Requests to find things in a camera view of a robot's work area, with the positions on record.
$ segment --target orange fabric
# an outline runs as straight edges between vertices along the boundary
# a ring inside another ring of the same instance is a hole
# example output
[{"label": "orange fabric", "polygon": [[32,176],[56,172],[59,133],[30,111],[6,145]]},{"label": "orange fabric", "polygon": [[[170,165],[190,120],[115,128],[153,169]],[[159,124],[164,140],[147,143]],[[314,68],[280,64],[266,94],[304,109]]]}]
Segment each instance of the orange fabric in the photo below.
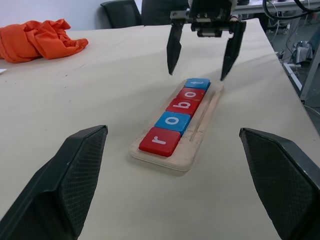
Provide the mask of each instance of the orange fabric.
[{"label": "orange fabric", "polygon": [[70,25],[64,20],[27,21],[0,28],[0,59],[10,63],[29,62],[41,56],[57,59],[82,51],[88,40],[71,40],[66,33]]}]

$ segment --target table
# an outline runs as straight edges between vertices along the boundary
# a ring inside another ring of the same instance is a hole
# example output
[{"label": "table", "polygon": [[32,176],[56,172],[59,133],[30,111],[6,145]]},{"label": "table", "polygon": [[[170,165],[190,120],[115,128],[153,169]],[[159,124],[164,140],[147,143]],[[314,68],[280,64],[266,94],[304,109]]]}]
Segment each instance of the table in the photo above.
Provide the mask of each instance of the table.
[{"label": "table", "polygon": [[69,32],[74,56],[8,64],[0,75],[0,217],[64,139],[106,124],[98,185],[79,240],[280,239],[255,190],[241,127],[293,140],[313,161],[320,138],[257,19],[200,146],[183,176],[139,164],[129,146],[183,79],[219,79],[228,34],[183,29],[173,76],[170,26]]},{"label": "table", "polygon": [[[308,0],[302,1],[308,7]],[[278,10],[278,12],[282,11],[296,11],[301,10],[294,0],[287,0],[285,2],[274,1],[273,3]],[[320,0],[309,0],[310,8],[316,8],[320,5]],[[269,6],[270,12],[275,12],[275,8],[270,4]],[[264,13],[264,9],[262,7],[262,0],[250,0],[248,5],[236,6],[234,14],[257,14]]]}]

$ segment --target wooden tray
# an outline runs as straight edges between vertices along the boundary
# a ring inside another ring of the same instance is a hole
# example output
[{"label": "wooden tray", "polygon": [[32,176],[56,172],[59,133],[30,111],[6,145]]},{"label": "wooden tray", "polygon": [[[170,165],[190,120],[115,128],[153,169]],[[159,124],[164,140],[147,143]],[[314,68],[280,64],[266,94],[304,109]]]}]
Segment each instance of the wooden tray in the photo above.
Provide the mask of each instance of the wooden tray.
[{"label": "wooden tray", "polygon": [[149,163],[157,164],[176,171],[187,172],[190,170],[197,151],[200,147],[202,139],[206,133],[206,129],[213,116],[214,110],[218,104],[224,85],[220,81],[210,81],[211,84],[206,91],[202,102],[193,115],[188,127],[183,136],[177,144],[173,154],[170,157],[164,157],[141,151],[139,144],[147,135],[149,130],[155,126],[158,119],[165,112],[171,101],[178,95],[180,90],[184,87],[186,80],[184,80],[173,94],[168,98],[166,103],[159,109],[153,119],[149,122],[146,128],[142,131],[140,136],[130,146],[130,154],[136,158]]}]

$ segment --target wall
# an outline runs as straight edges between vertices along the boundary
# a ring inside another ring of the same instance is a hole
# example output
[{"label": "wall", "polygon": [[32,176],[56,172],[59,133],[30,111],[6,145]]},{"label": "wall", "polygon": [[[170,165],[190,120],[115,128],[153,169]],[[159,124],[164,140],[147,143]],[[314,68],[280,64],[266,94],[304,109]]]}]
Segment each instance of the wall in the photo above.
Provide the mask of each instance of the wall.
[{"label": "wall", "polygon": [[[135,0],[141,11],[142,0]],[[64,18],[72,30],[110,28],[104,0],[0,0],[0,27]]]}]

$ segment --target mesh surface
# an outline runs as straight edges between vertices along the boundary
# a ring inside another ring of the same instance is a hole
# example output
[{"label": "mesh surface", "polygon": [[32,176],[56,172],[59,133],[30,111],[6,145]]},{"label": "mesh surface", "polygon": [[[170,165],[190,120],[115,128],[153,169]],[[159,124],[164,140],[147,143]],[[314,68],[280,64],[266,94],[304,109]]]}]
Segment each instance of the mesh surface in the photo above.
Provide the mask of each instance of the mesh surface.
[{"label": "mesh surface", "polygon": [[250,132],[242,142],[255,189],[279,236],[288,240],[304,222],[316,192],[274,142]]},{"label": "mesh surface", "polygon": [[97,187],[104,138],[100,130],[82,143],[60,185],[59,196],[76,236],[83,229]]}]

